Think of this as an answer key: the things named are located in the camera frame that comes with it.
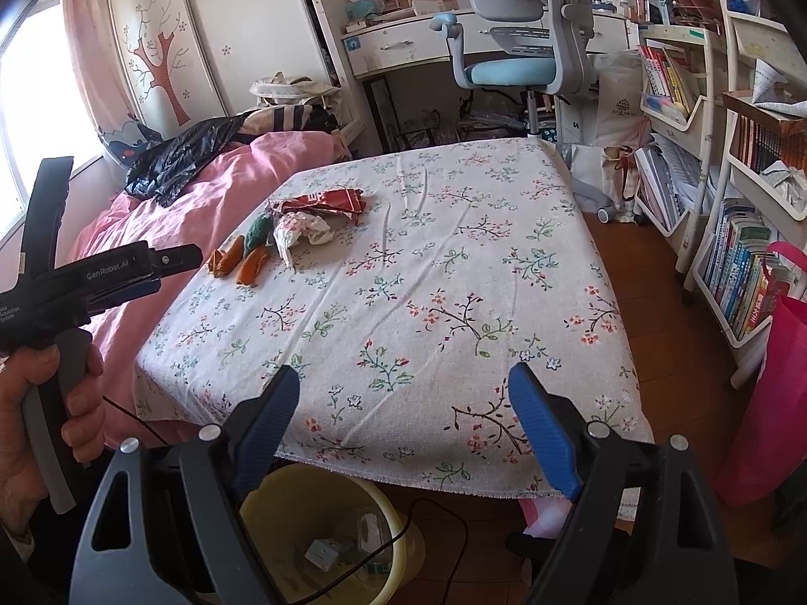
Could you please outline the left hand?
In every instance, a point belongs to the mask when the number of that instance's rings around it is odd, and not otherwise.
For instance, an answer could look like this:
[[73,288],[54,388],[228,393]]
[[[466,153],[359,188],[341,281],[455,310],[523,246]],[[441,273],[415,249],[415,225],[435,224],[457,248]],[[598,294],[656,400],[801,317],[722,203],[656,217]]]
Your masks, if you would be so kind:
[[[56,374],[59,362],[56,345],[40,351],[21,347],[2,366],[2,523],[18,537],[26,534],[34,509],[48,496],[27,438],[22,400],[31,387]],[[86,373],[67,397],[70,416],[62,428],[62,439],[79,463],[92,462],[104,448],[105,410],[98,382],[102,373],[100,351],[92,344]]]

